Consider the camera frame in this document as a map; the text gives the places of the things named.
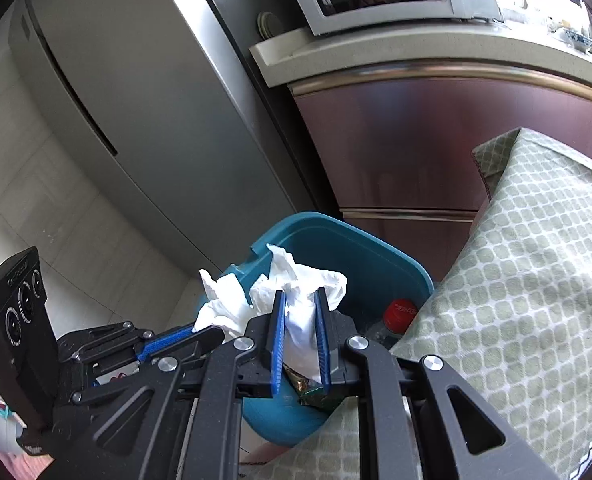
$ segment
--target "white countertop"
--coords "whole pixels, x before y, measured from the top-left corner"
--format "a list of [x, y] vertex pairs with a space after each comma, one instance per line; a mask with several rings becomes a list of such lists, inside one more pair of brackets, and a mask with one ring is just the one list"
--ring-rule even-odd
[[592, 86], [592, 54], [487, 23], [404, 23], [319, 38], [299, 28], [250, 51], [270, 87], [345, 68], [432, 58], [517, 64]]

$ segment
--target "plastic bottle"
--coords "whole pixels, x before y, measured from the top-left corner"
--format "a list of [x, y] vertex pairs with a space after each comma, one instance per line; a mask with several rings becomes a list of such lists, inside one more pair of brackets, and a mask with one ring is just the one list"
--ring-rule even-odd
[[417, 313], [418, 309], [411, 301], [394, 300], [385, 310], [382, 320], [369, 327], [365, 337], [390, 349], [407, 331]]

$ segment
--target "teal plastic bin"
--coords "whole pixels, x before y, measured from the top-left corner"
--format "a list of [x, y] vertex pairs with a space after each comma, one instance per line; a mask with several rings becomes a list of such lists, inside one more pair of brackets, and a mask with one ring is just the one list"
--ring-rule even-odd
[[[380, 319], [391, 301], [407, 298], [421, 307], [433, 292], [429, 274], [413, 258], [349, 224], [306, 212], [278, 222], [252, 245], [247, 261], [223, 273], [237, 276], [248, 301], [255, 280], [269, 274], [267, 244], [285, 248], [297, 264], [343, 273], [347, 295], [338, 309], [353, 318], [359, 332]], [[243, 416], [253, 431], [281, 446], [294, 446], [327, 419], [327, 414], [298, 404], [286, 377], [273, 399], [245, 399]]]

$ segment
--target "green and white fabric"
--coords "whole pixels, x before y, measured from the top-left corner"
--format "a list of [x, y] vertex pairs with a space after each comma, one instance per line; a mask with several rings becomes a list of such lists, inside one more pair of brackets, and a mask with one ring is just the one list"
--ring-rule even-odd
[[[473, 155], [489, 208], [392, 353], [445, 358], [568, 478], [592, 441], [592, 160], [527, 129]], [[326, 466], [327, 427], [357, 433], [355, 405], [338, 411], [258, 477], [357, 480], [351, 450]]]

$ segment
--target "silver bolt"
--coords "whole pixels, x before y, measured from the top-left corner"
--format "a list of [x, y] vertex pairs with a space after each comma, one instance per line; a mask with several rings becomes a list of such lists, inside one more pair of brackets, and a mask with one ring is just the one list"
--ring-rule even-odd
[[250, 350], [253, 348], [253, 339], [250, 337], [239, 337], [234, 339], [234, 346], [238, 350]]
[[178, 359], [175, 357], [163, 357], [158, 361], [158, 369], [162, 372], [173, 372], [178, 366]]
[[364, 350], [369, 346], [369, 340], [361, 335], [355, 335], [350, 337], [347, 343], [354, 350]]
[[438, 370], [442, 369], [442, 359], [438, 357], [438, 355], [428, 355], [425, 359], [423, 359], [423, 364], [425, 368], [433, 372], [437, 372]]

